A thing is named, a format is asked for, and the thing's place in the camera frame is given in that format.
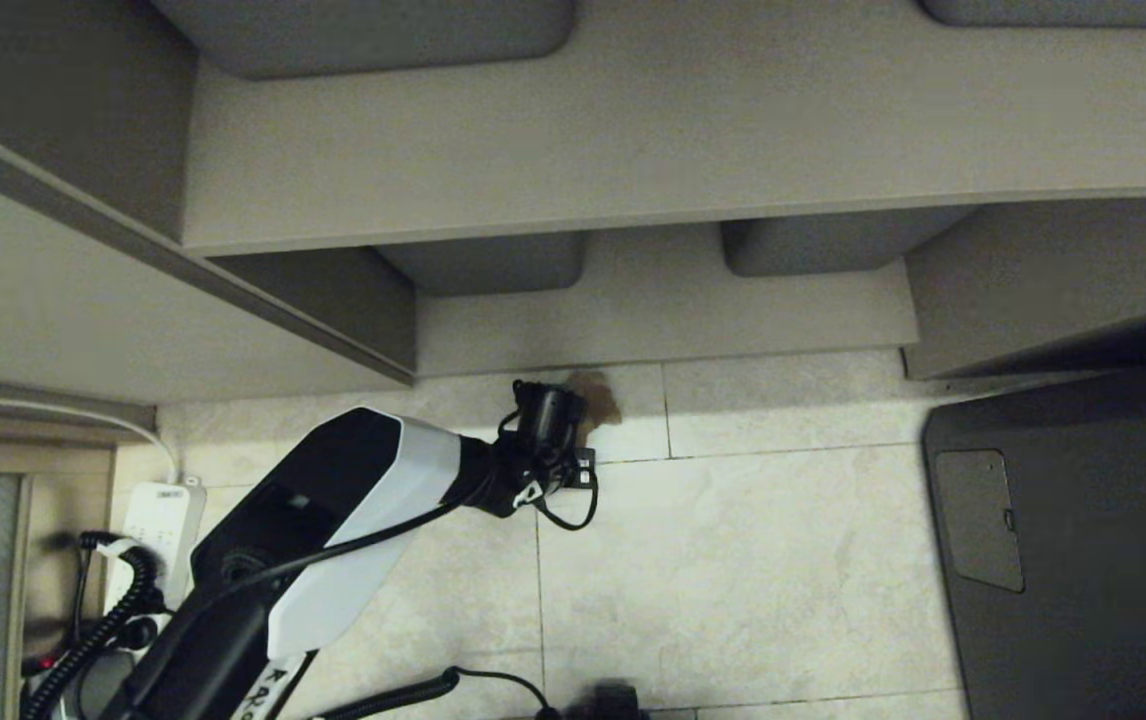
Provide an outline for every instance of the gray plastic box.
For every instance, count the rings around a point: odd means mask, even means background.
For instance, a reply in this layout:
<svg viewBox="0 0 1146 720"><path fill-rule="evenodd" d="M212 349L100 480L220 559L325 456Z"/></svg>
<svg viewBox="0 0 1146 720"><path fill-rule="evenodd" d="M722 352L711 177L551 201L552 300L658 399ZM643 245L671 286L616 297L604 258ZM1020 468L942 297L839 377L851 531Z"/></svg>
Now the gray plastic box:
<svg viewBox="0 0 1146 720"><path fill-rule="evenodd" d="M1146 0L923 0L948 26L1146 28Z"/></svg>
<svg viewBox="0 0 1146 720"><path fill-rule="evenodd" d="M374 246L427 295L559 290L582 277L584 232Z"/></svg>
<svg viewBox="0 0 1146 720"><path fill-rule="evenodd" d="M536 58L573 0L152 0L226 72L249 79Z"/></svg>
<svg viewBox="0 0 1146 720"><path fill-rule="evenodd" d="M976 205L871 210L720 224L724 260L743 277L873 271L959 222Z"/></svg>

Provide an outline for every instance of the black coiled cord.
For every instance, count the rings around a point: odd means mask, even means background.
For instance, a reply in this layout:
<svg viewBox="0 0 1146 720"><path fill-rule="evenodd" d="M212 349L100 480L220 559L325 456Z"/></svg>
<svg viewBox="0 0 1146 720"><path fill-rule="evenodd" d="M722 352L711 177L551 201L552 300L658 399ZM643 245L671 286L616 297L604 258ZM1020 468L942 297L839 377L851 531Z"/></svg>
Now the black coiled cord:
<svg viewBox="0 0 1146 720"><path fill-rule="evenodd" d="M88 532L80 533L80 547L84 550L93 550L100 543L111 543L120 539L113 533ZM21 720L44 720L53 711L57 698L66 690L66 684L74 680L81 671L96 660L99 654L105 648L105 643L115 637L116 633L124 628L125 623L134 615L140 615L143 610L154 604L156 598L156 559L144 547L129 547L121 553L120 559L128 562L133 568L133 582L128 590L116 602L110 612L107 612L93 631L70 652L62 656L57 666L49 671L48 676L32 692L26 706L21 712Z"/></svg>

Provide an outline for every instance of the white power strip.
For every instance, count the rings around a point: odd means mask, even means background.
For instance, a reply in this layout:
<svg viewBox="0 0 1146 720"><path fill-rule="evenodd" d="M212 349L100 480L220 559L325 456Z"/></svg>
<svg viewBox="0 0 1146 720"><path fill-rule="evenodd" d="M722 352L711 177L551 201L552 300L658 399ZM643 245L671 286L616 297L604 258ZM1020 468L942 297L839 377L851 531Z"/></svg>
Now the white power strip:
<svg viewBox="0 0 1146 720"><path fill-rule="evenodd" d="M165 606L176 610L186 596L190 580L190 550L199 533L204 512L204 488L197 480L187 484L142 483L129 496L129 514L124 519L124 534L143 543L160 559L156 587L165 596ZM105 606L110 610L133 582L133 569L117 559L111 565L111 582L107 585Z"/></svg>

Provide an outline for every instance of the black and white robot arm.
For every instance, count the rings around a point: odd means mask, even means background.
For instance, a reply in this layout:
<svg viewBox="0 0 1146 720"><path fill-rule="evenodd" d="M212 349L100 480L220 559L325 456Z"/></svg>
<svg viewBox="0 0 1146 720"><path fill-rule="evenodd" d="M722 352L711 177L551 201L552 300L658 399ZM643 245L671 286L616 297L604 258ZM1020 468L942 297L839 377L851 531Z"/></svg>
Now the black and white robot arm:
<svg viewBox="0 0 1146 720"><path fill-rule="evenodd" d="M518 428L492 444L363 407L312 430L195 547L195 592L101 720L272 719L394 568L413 540L400 530L592 487L582 398L517 382L515 400L503 425Z"/></svg>

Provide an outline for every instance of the wall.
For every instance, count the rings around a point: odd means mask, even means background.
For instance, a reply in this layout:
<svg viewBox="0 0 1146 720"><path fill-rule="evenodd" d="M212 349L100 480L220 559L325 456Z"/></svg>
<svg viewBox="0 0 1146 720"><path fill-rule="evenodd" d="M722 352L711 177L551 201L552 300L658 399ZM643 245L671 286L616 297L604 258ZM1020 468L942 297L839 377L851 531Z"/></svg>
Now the wall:
<svg viewBox="0 0 1146 720"><path fill-rule="evenodd" d="M1122 360L1102 338L1146 332L1146 199L984 208L908 255L906 276L913 378L1044 369L1081 347Z"/></svg>
<svg viewBox="0 0 1146 720"><path fill-rule="evenodd" d="M715 224L594 232L568 290L418 297L418 373L896 347L916 341L901 261L737 277Z"/></svg>

